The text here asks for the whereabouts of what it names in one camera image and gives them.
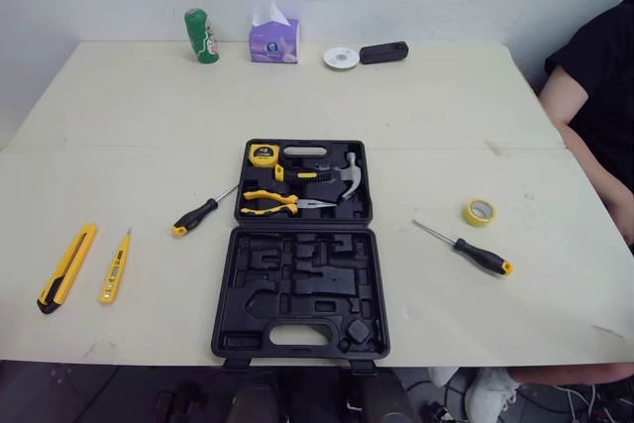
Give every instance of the tissue box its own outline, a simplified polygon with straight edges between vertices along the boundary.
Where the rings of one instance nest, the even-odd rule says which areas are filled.
[[[299,20],[288,19],[287,23],[289,25],[270,21],[253,25],[249,32],[251,61],[299,62]]]

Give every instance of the table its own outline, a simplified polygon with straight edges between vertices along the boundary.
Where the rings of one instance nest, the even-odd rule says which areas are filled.
[[[184,210],[232,183],[246,140],[361,139],[391,352],[382,366],[634,360],[634,260],[506,48],[412,46],[341,73],[243,44],[198,65],[184,43],[81,44],[0,154],[0,359],[219,365],[209,348],[233,206],[183,239]],[[483,196],[498,217],[460,218]],[[492,278],[411,224],[512,260]],[[99,232],[64,305],[37,296],[73,234]],[[117,300],[97,301],[133,227]],[[259,360],[257,364],[326,362]]]

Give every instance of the pliers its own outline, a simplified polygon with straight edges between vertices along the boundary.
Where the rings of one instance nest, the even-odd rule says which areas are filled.
[[[240,213],[244,215],[256,215],[259,217],[277,212],[289,212],[291,215],[296,215],[300,208],[322,208],[337,206],[336,203],[332,202],[322,202],[321,200],[314,200],[312,198],[298,198],[297,195],[280,195],[279,193],[269,192],[268,190],[245,192],[243,196],[245,197],[245,200],[268,198],[282,204],[273,208],[267,208],[265,210],[253,210],[251,208],[240,209]]]

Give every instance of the hammer head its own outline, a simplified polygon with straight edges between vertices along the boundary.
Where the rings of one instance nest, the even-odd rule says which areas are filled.
[[[352,197],[355,190],[359,187],[361,183],[361,168],[355,163],[357,156],[355,153],[347,153],[346,158],[348,159],[348,167],[342,168],[339,170],[341,174],[341,179],[346,180],[348,182],[352,182],[348,190],[342,195],[344,200],[348,200]]]

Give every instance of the black and yellow screwdriver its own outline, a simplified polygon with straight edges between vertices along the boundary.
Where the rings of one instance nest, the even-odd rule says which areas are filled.
[[[424,223],[419,222],[418,220],[413,220],[414,225],[422,228],[426,232],[434,235],[436,238],[443,240],[444,242],[452,245],[455,252],[460,253],[468,258],[471,258],[474,262],[482,266],[484,269],[487,269],[496,274],[500,274],[502,276],[509,276],[513,272],[513,264],[505,260],[504,258],[499,257],[495,253],[488,252],[487,250],[483,250],[481,248],[474,247],[470,245],[462,238],[458,238],[457,240],[452,240],[449,237],[446,237],[440,232],[437,232],[433,228],[429,228]]]
[[[203,203],[201,207],[198,207],[191,212],[185,213],[171,227],[171,232],[177,237],[182,237],[185,233],[190,232],[191,230],[196,228],[203,218],[205,218],[210,212],[213,212],[215,209],[218,208],[218,202],[220,202],[223,198],[233,192],[236,188],[238,188],[237,184],[231,187],[226,192],[220,194],[218,197],[210,198],[205,203]]]

